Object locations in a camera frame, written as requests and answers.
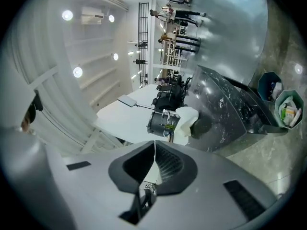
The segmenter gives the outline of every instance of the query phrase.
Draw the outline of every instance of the metal rack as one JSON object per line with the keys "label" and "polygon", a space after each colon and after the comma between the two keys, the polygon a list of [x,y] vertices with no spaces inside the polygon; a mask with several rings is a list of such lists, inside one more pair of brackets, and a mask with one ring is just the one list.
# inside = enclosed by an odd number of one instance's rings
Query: metal rack
{"label": "metal rack", "polygon": [[[147,42],[146,47],[139,47],[139,60],[146,60],[148,50],[148,17],[149,3],[139,3],[139,23],[138,23],[138,44]],[[139,64],[140,83],[144,87],[148,84],[148,67],[147,64]]]}
{"label": "metal rack", "polygon": [[[178,35],[182,36],[185,36],[185,34],[183,33],[183,31],[185,30],[186,27],[184,26],[177,27],[176,29],[176,31],[178,31]],[[164,52],[162,54],[162,59],[161,59],[163,65],[181,67],[182,61],[188,60],[186,57],[180,55],[180,50],[175,49],[175,46],[176,46],[176,36],[172,44],[166,41],[163,42]]]}

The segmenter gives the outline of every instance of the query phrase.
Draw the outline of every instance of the ceiling light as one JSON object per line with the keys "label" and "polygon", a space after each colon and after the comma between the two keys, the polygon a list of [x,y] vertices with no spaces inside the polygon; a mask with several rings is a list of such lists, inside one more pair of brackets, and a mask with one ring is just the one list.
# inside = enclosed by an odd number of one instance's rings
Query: ceiling light
{"label": "ceiling light", "polygon": [[115,54],[113,55],[113,59],[114,59],[114,60],[118,60],[118,54],[117,54],[117,53],[115,53]]}
{"label": "ceiling light", "polygon": [[302,72],[303,72],[303,67],[302,67],[300,64],[296,64],[296,65],[294,66],[294,70],[295,70],[295,72],[296,72],[297,74],[302,74]]}
{"label": "ceiling light", "polygon": [[76,67],[74,70],[73,70],[73,74],[76,78],[79,78],[82,76],[82,69],[80,67]]}
{"label": "ceiling light", "polygon": [[66,21],[70,21],[73,17],[73,14],[70,10],[65,10],[63,13],[62,13],[62,18]]}
{"label": "ceiling light", "polygon": [[109,21],[114,22],[114,16],[113,15],[109,16]]}

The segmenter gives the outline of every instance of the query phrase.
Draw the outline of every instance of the black chair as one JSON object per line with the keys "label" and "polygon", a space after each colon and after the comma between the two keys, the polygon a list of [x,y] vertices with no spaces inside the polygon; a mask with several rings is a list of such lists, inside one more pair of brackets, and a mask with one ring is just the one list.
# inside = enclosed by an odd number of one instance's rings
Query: black chair
{"label": "black chair", "polygon": [[166,86],[158,85],[156,89],[160,92],[172,91],[172,90],[174,90],[174,87],[177,86],[177,85],[182,86],[181,75],[178,75],[176,83],[174,83],[172,85],[166,85]]}
{"label": "black chair", "polygon": [[160,97],[169,97],[170,96],[170,93],[167,93],[167,92],[159,92],[157,94],[157,98],[160,98]]}
{"label": "black chair", "polygon": [[165,97],[153,99],[152,105],[155,106],[157,111],[163,111],[163,109],[175,111],[182,105],[184,96],[182,96],[182,89],[180,85],[174,86],[174,89],[171,93],[165,94]]}

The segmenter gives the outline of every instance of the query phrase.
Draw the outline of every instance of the white cloth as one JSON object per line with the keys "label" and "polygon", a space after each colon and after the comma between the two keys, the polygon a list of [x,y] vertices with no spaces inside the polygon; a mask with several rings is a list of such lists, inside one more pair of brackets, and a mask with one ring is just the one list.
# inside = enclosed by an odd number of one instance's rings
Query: white cloth
{"label": "white cloth", "polygon": [[174,20],[176,16],[176,10],[173,11],[173,13],[169,13],[168,10],[160,10],[158,14],[158,18],[161,21],[169,22],[169,20]]}
{"label": "white cloth", "polygon": [[191,135],[190,127],[197,121],[199,113],[189,106],[176,109],[176,113],[180,119],[174,131],[174,143],[187,145]]}
{"label": "white cloth", "polygon": [[171,39],[175,39],[175,34],[173,33],[167,33],[167,37]]}

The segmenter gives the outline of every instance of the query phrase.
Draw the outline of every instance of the ceiling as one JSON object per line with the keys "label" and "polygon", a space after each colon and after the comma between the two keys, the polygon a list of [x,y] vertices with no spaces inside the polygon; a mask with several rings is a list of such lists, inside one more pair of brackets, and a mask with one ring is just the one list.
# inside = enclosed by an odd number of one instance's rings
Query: ceiling
{"label": "ceiling", "polygon": [[[126,12],[103,0],[64,0],[63,9],[73,13],[71,21],[62,20],[65,47],[71,69],[80,67],[83,74],[77,78],[85,99],[95,112],[132,91],[127,64],[126,38],[121,27]],[[83,7],[91,7],[104,14],[100,24],[83,24]],[[113,15],[115,21],[109,21]]]}

